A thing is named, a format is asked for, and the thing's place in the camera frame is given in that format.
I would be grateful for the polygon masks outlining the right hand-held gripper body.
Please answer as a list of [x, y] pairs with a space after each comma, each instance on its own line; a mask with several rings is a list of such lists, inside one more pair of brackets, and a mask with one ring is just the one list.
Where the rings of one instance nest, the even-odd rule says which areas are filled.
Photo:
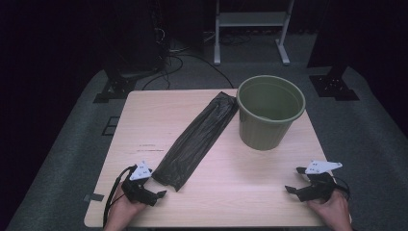
[[310, 186], [297, 190], [299, 200], [328, 200], [337, 186], [330, 171], [342, 166], [339, 162], [312, 161], [306, 166], [306, 174], [303, 174], [308, 177]]

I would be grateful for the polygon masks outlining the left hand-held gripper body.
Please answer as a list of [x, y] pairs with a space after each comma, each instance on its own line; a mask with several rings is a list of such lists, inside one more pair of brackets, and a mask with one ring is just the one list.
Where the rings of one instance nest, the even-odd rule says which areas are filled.
[[122, 190], [130, 201], [154, 206], [158, 200], [158, 195], [147, 190], [144, 184], [151, 176], [151, 169], [145, 161], [131, 167], [130, 173], [122, 183]]

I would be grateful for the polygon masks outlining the green plastic trash bin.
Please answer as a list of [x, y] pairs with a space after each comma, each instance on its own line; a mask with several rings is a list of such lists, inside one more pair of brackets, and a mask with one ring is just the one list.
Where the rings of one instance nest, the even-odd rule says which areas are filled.
[[281, 77], [260, 75], [243, 81], [237, 90], [240, 137], [256, 150], [271, 150], [283, 140], [306, 108], [303, 92]]

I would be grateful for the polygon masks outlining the black plastic trash bag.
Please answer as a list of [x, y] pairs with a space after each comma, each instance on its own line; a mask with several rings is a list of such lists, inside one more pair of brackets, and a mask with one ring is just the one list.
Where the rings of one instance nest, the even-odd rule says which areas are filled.
[[237, 99], [221, 91], [170, 147], [154, 170], [153, 179], [178, 192], [213, 147], [238, 108]]

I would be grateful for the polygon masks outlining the person's left hand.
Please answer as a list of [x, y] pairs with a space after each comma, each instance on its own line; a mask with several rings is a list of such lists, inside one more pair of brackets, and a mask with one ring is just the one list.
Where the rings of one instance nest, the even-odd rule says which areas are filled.
[[118, 185], [115, 191], [114, 201], [103, 231], [123, 231], [146, 208], [143, 203], [130, 201], [124, 195], [121, 185]]

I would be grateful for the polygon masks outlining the person's right hand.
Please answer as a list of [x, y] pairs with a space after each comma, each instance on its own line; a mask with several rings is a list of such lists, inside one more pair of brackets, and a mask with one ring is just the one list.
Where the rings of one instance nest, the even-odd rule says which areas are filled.
[[326, 202], [310, 200], [307, 205], [332, 231], [353, 231], [348, 202], [341, 192], [333, 191]]

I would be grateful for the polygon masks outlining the grey tape strip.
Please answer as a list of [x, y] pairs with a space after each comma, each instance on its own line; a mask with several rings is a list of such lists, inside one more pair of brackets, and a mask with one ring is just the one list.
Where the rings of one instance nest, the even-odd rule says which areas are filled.
[[103, 194], [98, 194], [98, 193], [91, 193], [91, 194], [86, 194], [84, 196], [84, 201], [86, 202], [91, 202], [91, 201], [102, 201], [104, 198]]

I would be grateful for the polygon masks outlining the black floor stand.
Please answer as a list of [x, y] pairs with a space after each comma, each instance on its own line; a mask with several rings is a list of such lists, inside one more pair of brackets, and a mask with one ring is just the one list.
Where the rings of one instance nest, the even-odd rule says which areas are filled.
[[93, 102], [124, 99], [138, 80], [165, 66], [165, 31], [150, 19], [116, 24], [98, 23], [98, 49], [108, 80]]
[[337, 101], [359, 99], [343, 80], [348, 67], [348, 53], [349, 49], [344, 44], [343, 38], [336, 38], [324, 32], [318, 34], [307, 66], [330, 67], [325, 74], [309, 76], [319, 97], [333, 97]]

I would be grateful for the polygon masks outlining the white metal stand frame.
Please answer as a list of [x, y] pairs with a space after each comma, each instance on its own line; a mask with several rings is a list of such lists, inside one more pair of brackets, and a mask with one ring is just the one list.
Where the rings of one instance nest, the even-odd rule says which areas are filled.
[[220, 0], [216, 0], [214, 64], [221, 64], [220, 57], [220, 29], [227, 27], [280, 27], [280, 38], [275, 44], [283, 65], [291, 63], [284, 46], [293, 12], [294, 0], [289, 0], [284, 12], [265, 13], [223, 13], [220, 10]]

